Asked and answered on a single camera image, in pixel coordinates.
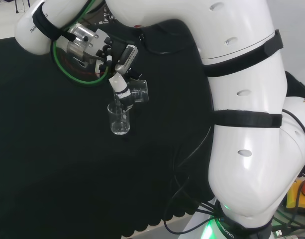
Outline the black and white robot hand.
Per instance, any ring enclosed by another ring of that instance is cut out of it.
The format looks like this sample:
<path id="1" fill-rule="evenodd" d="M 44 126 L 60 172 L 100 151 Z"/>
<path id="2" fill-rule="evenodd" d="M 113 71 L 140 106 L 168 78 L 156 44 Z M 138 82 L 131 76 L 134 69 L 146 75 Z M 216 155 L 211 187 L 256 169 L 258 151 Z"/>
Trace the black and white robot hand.
<path id="1" fill-rule="evenodd" d="M 120 73 L 109 78 L 114 94 L 114 108 L 117 112 L 124 112 L 135 103 L 142 103 L 145 85 L 143 81 L 131 79 L 127 82 Z"/>

